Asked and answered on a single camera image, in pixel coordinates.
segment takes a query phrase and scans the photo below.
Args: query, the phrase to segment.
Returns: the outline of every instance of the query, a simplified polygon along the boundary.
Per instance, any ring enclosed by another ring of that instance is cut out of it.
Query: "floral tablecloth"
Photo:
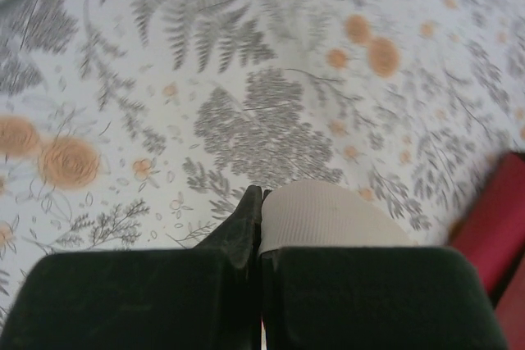
[[[26,0],[0,16],[0,329],[54,252],[190,248],[249,184],[443,243],[525,139],[525,0]]]

